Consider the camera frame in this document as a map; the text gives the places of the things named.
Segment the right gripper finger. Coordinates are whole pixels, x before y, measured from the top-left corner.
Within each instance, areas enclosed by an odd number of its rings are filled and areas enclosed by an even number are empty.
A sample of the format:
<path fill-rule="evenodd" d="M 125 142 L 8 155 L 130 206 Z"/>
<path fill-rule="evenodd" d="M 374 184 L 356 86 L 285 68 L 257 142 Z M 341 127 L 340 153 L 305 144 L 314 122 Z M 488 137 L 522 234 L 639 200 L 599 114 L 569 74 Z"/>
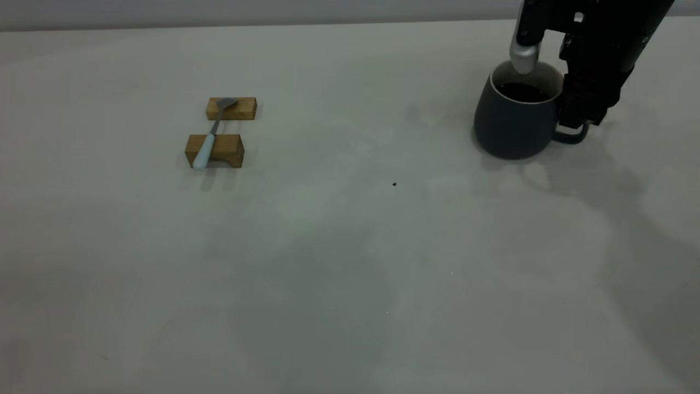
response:
<path fill-rule="evenodd" d="M 599 125 L 608 109 L 619 102 L 630 75 L 630 71 L 568 71 L 558 97 L 559 124 L 568 128 L 579 128 L 587 122 Z"/>
<path fill-rule="evenodd" d="M 510 44 L 510 61 L 520 75 L 530 74 L 538 63 L 548 23 L 548 1 L 522 1 Z"/>

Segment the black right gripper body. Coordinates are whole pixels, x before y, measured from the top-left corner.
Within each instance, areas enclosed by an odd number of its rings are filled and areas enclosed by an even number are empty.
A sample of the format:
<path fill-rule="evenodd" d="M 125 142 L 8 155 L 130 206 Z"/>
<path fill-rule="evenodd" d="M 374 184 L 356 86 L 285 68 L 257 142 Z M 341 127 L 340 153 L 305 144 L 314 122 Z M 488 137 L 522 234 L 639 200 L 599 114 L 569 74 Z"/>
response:
<path fill-rule="evenodd" d="M 673 1 L 552 1 L 547 28 L 565 37 L 568 69 L 630 72 Z"/>

